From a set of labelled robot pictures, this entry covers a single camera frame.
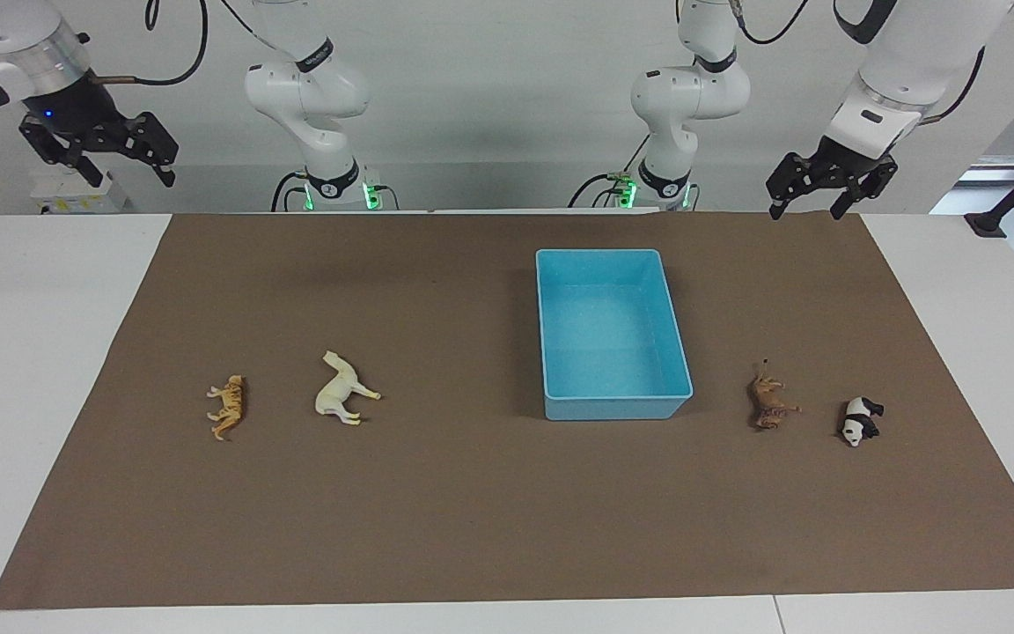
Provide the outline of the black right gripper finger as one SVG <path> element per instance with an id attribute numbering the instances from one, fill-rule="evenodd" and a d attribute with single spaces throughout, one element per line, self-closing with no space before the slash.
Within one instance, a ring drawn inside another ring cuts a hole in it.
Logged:
<path id="1" fill-rule="evenodd" d="M 99 188 L 104 175 L 84 154 L 79 139 L 72 137 L 67 145 L 45 128 L 37 119 L 23 119 L 19 124 L 21 136 L 31 145 L 37 156 L 49 165 L 61 165 L 76 170 L 93 188 Z"/>
<path id="2" fill-rule="evenodd" d="M 173 162 L 180 152 L 180 145 L 165 125 L 154 113 L 143 112 L 125 120 L 124 126 L 124 155 L 148 165 L 165 188 L 172 188 L 176 181 Z"/>

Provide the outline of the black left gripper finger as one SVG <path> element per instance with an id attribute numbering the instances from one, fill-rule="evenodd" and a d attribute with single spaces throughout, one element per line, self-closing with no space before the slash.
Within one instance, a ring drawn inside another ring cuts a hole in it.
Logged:
<path id="1" fill-rule="evenodd" d="M 848 181 L 844 191 L 836 198 L 830 205 L 830 216 L 832 220 L 841 220 L 850 208 L 864 198 L 878 198 L 885 191 L 885 186 L 897 172 L 896 162 L 881 162 L 873 167 L 865 177 L 853 177 Z"/>
<path id="2" fill-rule="evenodd" d="M 766 193 L 771 205 L 768 213 L 773 220 L 780 220 L 791 202 L 816 191 L 814 181 L 826 171 L 826 161 L 785 153 L 766 180 Z"/>

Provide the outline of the brown lion toy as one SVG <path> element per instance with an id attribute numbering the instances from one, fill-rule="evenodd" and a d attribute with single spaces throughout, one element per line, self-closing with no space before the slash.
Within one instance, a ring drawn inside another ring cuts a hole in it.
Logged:
<path id="1" fill-rule="evenodd" d="M 786 384 L 768 372 L 768 358 L 756 365 L 756 373 L 749 382 L 748 394 L 755 405 L 755 426 L 758 430 L 775 430 L 786 417 L 802 413 L 800 405 L 789 404 L 783 398 Z"/>

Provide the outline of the black and white panda toy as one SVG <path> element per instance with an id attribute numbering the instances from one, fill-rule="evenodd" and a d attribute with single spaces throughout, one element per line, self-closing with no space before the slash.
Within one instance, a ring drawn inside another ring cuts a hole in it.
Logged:
<path id="1" fill-rule="evenodd" d="M 880 436 L 876 417 L 881 417 L 884 413 L 885 406 L 881 402 L 871 401 L 865 396 L 853 398 L 845 406 L 841 437 L 849 446 L 857 448 L 863 440 Z"/>

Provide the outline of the orange striped tiger toy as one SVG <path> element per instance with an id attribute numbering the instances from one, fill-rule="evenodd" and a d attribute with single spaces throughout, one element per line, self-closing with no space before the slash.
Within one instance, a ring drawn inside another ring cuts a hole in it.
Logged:
<path id="1" fill-rule="evenodd" d="M 208 412 L 205 416 L 214 423 L 210 428 L 217 441 L 226 441 L 225 434 L 234 426 L 237 426 L 245 415 L 245 388 L 246 378 L 240 374 L 233 374 L 222 388 L 209 386 L 205 396 L 210 400 L 217 398 L 221 401 L 220 409 L 217 412 Z"/>

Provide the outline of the cream white horse toy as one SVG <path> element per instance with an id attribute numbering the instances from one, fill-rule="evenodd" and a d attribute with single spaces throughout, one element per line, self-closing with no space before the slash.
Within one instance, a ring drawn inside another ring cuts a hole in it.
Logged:
<path id="1" fill-rule="evenodd" d="M 382 400 L 382 394 L 364 386 L 359 381 L 354 366 L 345 358 L 338 356 L 333 350 L 325 350 L 322 360 L 331 369 L 334 369 L 335 375 L 315 396 L 315 412 L 321 415 L 334 415 L 346 425 L 361 424 L 361 414 L 349 412 L 345 402 L 352 394 L 361 394 L 363 397 L 375 401 Z"/>

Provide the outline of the white cardboard box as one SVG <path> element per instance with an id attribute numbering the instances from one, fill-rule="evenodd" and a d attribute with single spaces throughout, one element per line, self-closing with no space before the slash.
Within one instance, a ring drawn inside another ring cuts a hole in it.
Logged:
<path id="1" fill-rule="evenodd" d="M 98 186 L 71 170 L 32 170 L 31 198 L 43 214 L 120 214 L 130 209 L 129 194 L 108 170 Z"/>

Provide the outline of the light blue plastic storage box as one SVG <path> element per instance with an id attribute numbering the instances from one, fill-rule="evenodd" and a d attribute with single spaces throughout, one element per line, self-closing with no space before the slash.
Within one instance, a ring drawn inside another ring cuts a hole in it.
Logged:
<path id="1" fill-rule="evenodd" d="M 676 415 L 694 385 L 660 253 L 546 248 L 534 263 L 547 420 Z"/>

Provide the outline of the brown paper table mat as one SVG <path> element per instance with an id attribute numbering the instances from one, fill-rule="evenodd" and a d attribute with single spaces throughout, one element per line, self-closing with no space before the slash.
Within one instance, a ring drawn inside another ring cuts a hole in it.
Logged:
<path id="1" fill-rule="evenodd" d="M 544 417 L 546 248 L 660 253 L 676 415 Z M 325 350 L 383 396 L 359 425 L 315 412 Z M 763 358 L 804 409 L 775 430 Z M 885 413 L 852 448 L 858 396 Z M 990 587 L 1014 484 L 862 220 L 261 214 L 169 222 L 0 609 Z"/>

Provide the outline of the grey wall ledge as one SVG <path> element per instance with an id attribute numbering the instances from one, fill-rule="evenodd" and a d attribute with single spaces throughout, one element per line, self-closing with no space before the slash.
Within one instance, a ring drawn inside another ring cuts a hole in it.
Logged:
<path id="1" fill-rule="evenodd" d="M 1014 186 L 1014 155 L 977 157 L 959 177 L 954 188 L 1011 188 Z"/>

